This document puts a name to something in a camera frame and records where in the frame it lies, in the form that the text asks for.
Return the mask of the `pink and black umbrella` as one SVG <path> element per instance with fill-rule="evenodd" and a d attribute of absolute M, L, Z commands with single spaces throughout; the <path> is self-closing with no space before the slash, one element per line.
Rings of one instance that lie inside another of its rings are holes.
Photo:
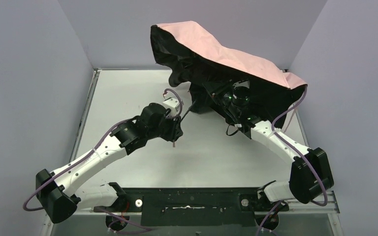
<path fill-rule="evenodd" d="M 171 69 L 169 85 L 190 84 L 197 114 L 213 110 L 206 83 L 233 83 L 251 90 L 253 112 L 273 120 L 298 101 L 307 83 L 273 62 L 221 45 L 195 21 L 151 26 L 150 42 L 155 62 Z"/>

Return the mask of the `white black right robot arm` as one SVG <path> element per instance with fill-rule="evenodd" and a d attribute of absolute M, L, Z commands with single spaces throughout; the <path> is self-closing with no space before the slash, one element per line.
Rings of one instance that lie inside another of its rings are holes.
<path fill-rule="evenodd" d="M 274 181 L 262 188 L 270 202 L 296 199 L 303 204 L 313 203 L 321 207 L 328 204 L 327 190 L 334 185 L 334 180 L 326 152 L 302 145 L 276 128 L 276 122 L 304 100 L 306 90 L 291 108 L 268 120 L 253 112 L 248 87 L 236 87 L 232 83 L 206 83 L 204 87 L 212 101 L 225 113 L 230 126 L 265 145 L 290 165 L 289 180 Z"/>

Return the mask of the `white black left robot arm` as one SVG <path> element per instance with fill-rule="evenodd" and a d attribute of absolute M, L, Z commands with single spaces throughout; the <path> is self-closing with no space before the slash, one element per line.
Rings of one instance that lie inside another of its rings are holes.
<path fill-rule="evenodd" d="M 126 193 L 116 182 L 91 188 L 84 188 L 83 184 L 108 165 L 144 147 L 151 139 L 177 141 L 183 135 L 181 111 L 182 105 L 176 99 L 151 103 L 140 115 L 113 125 L 96 146 L 81 157 L 54 171 L 44 169 L 37 173 L 36 197 L 51 222 L 65 221 L 79 209 L 125 209 Z"/>

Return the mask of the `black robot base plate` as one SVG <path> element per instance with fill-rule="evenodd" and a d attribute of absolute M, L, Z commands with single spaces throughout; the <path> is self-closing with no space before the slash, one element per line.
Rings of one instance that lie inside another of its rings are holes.
<path fill-rule="evenodd" d="M 162 227 L 262 225 L 270 230 L 287 212 L 287 202 L 271 203 L 259 187 L 119 188 L 112 206 L 96 206 L 106 213 L 106 226 L 125 233 L 127 225 L 142 232 Z"/>

